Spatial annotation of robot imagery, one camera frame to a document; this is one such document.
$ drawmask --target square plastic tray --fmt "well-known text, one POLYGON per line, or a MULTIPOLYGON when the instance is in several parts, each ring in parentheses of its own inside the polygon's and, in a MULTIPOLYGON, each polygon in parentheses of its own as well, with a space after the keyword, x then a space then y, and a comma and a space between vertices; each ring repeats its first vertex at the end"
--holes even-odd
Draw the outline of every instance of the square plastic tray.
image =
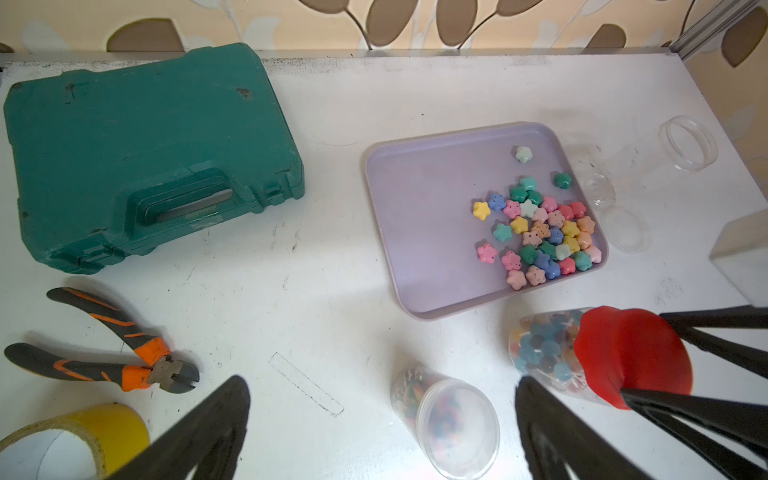
MULTIPOLYGON (((519 295, 586 275, 605 265, 608 248, 595 228, 594 245, 603 260, 576 272, 527 285, 515 292, 506 283, 501 255, 519 253, 522 235, 506 243, 493 236, 501 212, 480 221, 472 215, 476 201, 490 193, 509 198, 509 188, 526 176, 537 191, 558 204, 581 201, 597 221, 574 180, 562 190, 552 183, 560 171, 573 173, 554 132, 543 124, 517 123, 415 139, 386 142, 369 149, 366 179, 398 301, 411 316, 434 320, 503 296, 519 295), (533 159, 515 159, 518 146, 530 147, 533 159), (477 247, 489 242, 499 251, 494 264, 478 259, 477 247)), ((528 267, 523 264, 522 270, 528 267)))

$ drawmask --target plastic jar lid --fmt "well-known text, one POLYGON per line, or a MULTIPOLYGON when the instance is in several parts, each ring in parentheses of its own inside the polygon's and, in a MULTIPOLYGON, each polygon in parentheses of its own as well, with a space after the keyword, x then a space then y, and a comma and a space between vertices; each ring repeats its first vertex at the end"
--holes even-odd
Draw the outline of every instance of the plastic jar lid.
POLYGON ((650 225, 643 217, 624 207, 614 205, 602 212, 600 227, 611 245, 623 253, 640 253, 650 247, 650 225))
POLYGON ((488 397, 460 380, 445 379, 422 399, 416 438, 441 475, 471 480, 493 465, 501 434, 488 397))

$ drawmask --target white tabletop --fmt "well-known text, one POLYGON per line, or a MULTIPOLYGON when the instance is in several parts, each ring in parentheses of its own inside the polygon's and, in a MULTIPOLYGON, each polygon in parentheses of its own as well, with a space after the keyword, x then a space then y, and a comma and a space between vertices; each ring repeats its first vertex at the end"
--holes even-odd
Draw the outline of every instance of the white tabletop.
MULTIPOLYGON (((10 84, 100 64, 15 64, 10 84)), ((248 434, 236 478, 441 478, 389 404, 396 370, 420 359, 477 386, 502 427, 486 478, 530 478, 506 353, 511 319, 612 305, 661 311, 745 303, 709 262, 723 225, 766 207, 680 59, 673 55, 271 59, 266 70, 306 169, 306 196, 129 257, 93 276, 36 263, 21 242, 11 148, 0 128, 0 346, 27 341, 83 360, 139 363, 112 332, 45 292, 61 285, 130 306, 202 380, 183 395, 122 392, 108 382, 44 379, 0 359, 0 437, 53 415, 121 402, 156 439, 231 375, 248 382, 248 434), (636 208, 653 228, 643 254, 611 251, 583 278, 434 323, 394 297, 362 174, 380 141, 513 121, 551 127, 565 150, 601 156, 675 115, 701 119, 717 162, 636 208), (269 362, 279 353, 343 407, 334 415, 269 362)), ((768 333, 727 332, 765 346, 768 333)), ((768 381, 689 348, 694 394, 768 399, 768 381)), ((695 453, 633 412, 559 397, 655 478, 720 478, 695 453)))

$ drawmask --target yellow star bead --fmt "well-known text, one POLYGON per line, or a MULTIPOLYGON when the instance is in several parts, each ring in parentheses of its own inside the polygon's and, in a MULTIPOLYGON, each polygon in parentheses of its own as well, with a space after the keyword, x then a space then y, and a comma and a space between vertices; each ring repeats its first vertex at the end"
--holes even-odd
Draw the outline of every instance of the yellow star bead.
POLYGON ((563 235, 570 238, 575 238, 579 232, 581 232, 581 230, 578 229, 576 222, 569 222, 567 220, 565 223, 563 223, 563 227, 560 229, 560 231, 563 233, 563 235))
POLYGON ((568 247, 571 249, 571 255, 581 250, 581 247, 578 246, 578 242, 573 237, 565 237, 563 239, 563 245, 568 245, 568 247))
POLYGON ((512 229, 517 234, 528 231, 528 221, 523 217, 515 218, 512 222, 509 223, 509 226, 512 227, 512 229))
POLYGON ((488 202, 475 202, 475 211, 472 212, 472 215, 475 215, 480 220, 485 220, 490 214, 491 209, 488 208, 488 202))

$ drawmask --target pliers jaw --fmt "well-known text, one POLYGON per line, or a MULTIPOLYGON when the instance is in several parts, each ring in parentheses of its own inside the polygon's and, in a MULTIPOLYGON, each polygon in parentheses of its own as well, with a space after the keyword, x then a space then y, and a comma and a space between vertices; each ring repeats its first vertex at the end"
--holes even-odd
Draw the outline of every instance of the pliers jaw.
POLYGON ((170 393, 186 393, 194 389, 193 383, 200 381, 197 367, 183 360, 172 360, 165 356, 155 363, 147 383, 158 383, 170 393))

